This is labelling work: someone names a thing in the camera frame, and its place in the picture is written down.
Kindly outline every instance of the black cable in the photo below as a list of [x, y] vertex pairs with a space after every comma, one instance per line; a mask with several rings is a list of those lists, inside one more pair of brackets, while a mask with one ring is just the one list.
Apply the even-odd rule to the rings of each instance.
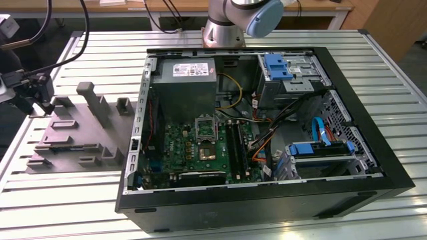
[[157, 27], [157, 29], [158, 29], [162, 33], [165, 33], [165, 34], [176, 34], [176, 30], [174, 30], [174, 31], [164, 31], [164, 30], [160, 28], [160, 26], [157, 25], [157, 23], [156, 23], [156, 21], [154, 21], [154, 19], [153, 19], [153, 16], [152, 16], [152, 13], [150, 13], [150, 11], [149, 11], [149, 9], [148, 9], [148, 6], [146, 6], [146, 4], [145, 4], [145, 0], [141, 0], [141, 3], [144, 4], [144, 7], [145, 7], [145, 10], [146, 10], [146, 13], [148, 13], [148, 17], [149, 17], [153, 25]]
[[300, 0], [296, 0], [297, 2], [297, 13], [296, 13], [296, 17], [301, 17], [302, 16], [302, 6], [301, 6], [301, 2]]
[[177, 13], [180, 22], [182, 22], [182, 17], [181, 17], [180, 11], [176, 9], [176, 6], [174, 6], [172, 0], [168, 0], [168, 2], [170, 3], [172, 8], [174, 9], [174, 12]]
[[39, 39], [39, 37], [42, 36], [42, 34], [45, 33], [45, 30], [49, 25], [50, 17], [51, 17], [51, 0], [46, 0], [46, 13], [45, 13], [45, 18], [43, 18], [43, 23], [41, 25], [41, 28], [39, 28], [38, 32], [35, 33], [35, 35], [31, 38], [29, 38], [30, 43], [37, 41]]
[[272, 181], [273, 180], [273, 155], [272, 155], [272, 141], [269, 141], [265, 146], [264, 146], [264, 153], [265, 153], [265, 165], [270, 170], [270, 175], [268, 176], [265, 174], [266, 177], [266, 181]]
[[61, 21], [57, 23], [57, 27], [61, 29], [65, 27], [65, 18], [61, 19]]
[[232, 116], [229, 115], [226, 112], [224, 112], [222, 110], [216, 109], [216, 111], [218, 111], [222, 115], [225, 115], [229, 119], [236, 119], [236, 120], [246, 120], [249, 122], [252, 122], [253, 120], [246, 118], [246, 117], [238, 117], [238, 116]]
[[[230, 96], [230, 98], [228, 99], [228, 103], [229, 105], [233, 104], [233, 97]], [[241, 112], [237, 110], [236, 106], [232, 107], [232, 110], [234, 110], [234, 112], [240, 115], [241, 118], [244, 118], [245, 116], [242, 116]]]
[[181, 21], [182, 21], [182, 19], [181, 19], [181, 18], [180, 18], [180, 20], [177, 19], [176, 15], [174, 15], [174, 13], [173, 13], [173, 11], [172, 11], [172, 9], [170, 9], [170, 7], [169, 7], [168, 3], [166, 3], [166, 0], [162, 0], [162, 2], [164, 2], [164, 5], [165, 5], [165, 6], [166, 6], [166, 8], [168, 8], [168, 11], [170, 12], [170, 14], [172, 14], [172, 16], [173, 16], [173, 18], [174, 18], [174, 21], [176, 21], [176, 23], [177, 23], [178, 27], [182, 29], [182, 25], [181, 25]]
[[81, 49], [79, 49], [79, 52], [73, 56], [70, 57], [69, 59], [55, 63], [55, 64], [51, 64], [49, 66], [45, 66], [42, 68], [38, 68], [33, 71], [29, 71], [29, 72], [25, 72], [22, 75], [23, 77], [29, 77], [29, 76], [33, 76], [38, 73], [43, 73], [67, 63], [70, 63], [73, 60], [75, 60], [81, 54], [83, 53], [85, 49], [86, 49], [86, 46], [87, 46], [87, 41], [89, 41], [89, 32], [90, 32], [90, 25], [89, 25], [89, 13], [87, 13], [87, 8], [86, 8], [86, 5], [85, 5], [85, 1], [83, 0], [78, 0], [79, 1], [79, 4], [81, 4], [81, 8], [82, 8], [82, 12], [83, 12], [83, 23], [85, 23], [85, 36], [83, 36], [83, 41], [82, 41], [82, 46], [81, 46]]
[[269, 123], [268, 126], [268, 131], [261, 134], [252, 142], [252, 145], [254, 145], [256, 143], [258, 143], [262, 139], [266, 139], [270, 134], [274, 133], [276, 128], [278, 127], [278, 123], [286, 118], [289, 117], [292, 114], [296, 113], [296, 111], [298, 110], [300, 106], [302, 105], [302, 102], [314, 97], [314, 96], [320, 96], [322, 95], [328, 90], [322, 89], [310, 93], [305, 93], [302, 96], [300, 96], [289, 105], [285, 106], [285, 108], [278, 112], [278, 114], [276, 115], [276, 117], [272, 119], [272, 122]]

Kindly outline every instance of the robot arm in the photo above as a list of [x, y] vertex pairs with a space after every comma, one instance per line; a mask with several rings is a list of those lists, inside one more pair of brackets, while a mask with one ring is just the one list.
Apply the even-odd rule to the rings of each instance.
[[[0, 45], [11, 38], [18, 28], [10, 15], [0, 14]], [[50, 114], [53, 83], [49, 74], [25, 76], [23, 71], [18, 70], [22, 68], [18, 58], [10, 50], [0, 49], [0, 62], [0, 103], [9, 103], [26, 115], [33, 112], [31, 105], [37, 104]]]
[[262, 38], [281, 19], [280, 0], [210, 0], [202, 43], [208, 48], [244, 47], [244, 34]]

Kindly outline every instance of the blue plastic clip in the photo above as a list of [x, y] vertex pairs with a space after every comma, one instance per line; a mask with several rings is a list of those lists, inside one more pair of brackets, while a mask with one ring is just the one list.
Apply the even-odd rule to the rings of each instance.
[[293, 144], [297, 150], [297, 154], [300, 155], [306, 155], [306, 154], [313, 154], [313, 148], [309, 143], [296, 143]]
[[281, 165], [282, 165], [284, 162], [285, 162], [285, 161], [284, 161], [284, 159], [282, 159], [282, 157], [281, 157], [281, 158], [278, 159], [277, 166], [274, 167], [276, 170], [280, 169], [280, 167], [281, 167]]
[[346, 141], [346, 148], [350, 154], [356, 151], [354, 145], [350, 141]]
[[294, 156], [296, 153], [297, 153], [294, 145], [289, 145], [289, 146], [288, 146], [288, 150], [289, 150], [289, 152], [290, 152], [290, 155]]
[[326, 131], [325, 131], [325, 125], [322, 123], [322, 119], [317, 116], [313, 117], [312, 122], [310, 122], [312, 140], [318, 141], [316, 125], [318, 125], [321, 141], [324, 142], [324, 144], [326, 146], [330, 146], [330, 142], [328, 140]]
[[293, 74], [288, 72], [288, 63], [282, 60], [280, 54], [265, 54], [264, 62], [272, 81], [293, 79]]
[[260, 150], [256, 157], [257, 158], [265, 158], [265, 151]]

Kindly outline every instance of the aluminum workbench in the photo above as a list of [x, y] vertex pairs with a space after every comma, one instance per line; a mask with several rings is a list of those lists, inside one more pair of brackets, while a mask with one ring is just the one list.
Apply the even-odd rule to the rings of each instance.
[[[23, 173], [47, 118], [26, 118], [0, 164], [0, 239], [394, 239], [427, 236], [427, 98], [369, 35], [357, 31], [274, 31], [248, 47], [326, 47], [416, 187], [342, 218], [250, 225], [149, 236], [114, 213], [118, 171]], [[58, 60], [79, 51], [70, 38]], [[201, 33], [93, 32], [82, 56], [51, 72], [54, 94], [77, 96], [79, 81], [109, 102], [136, 99], [149, 48], [201, 47]]]

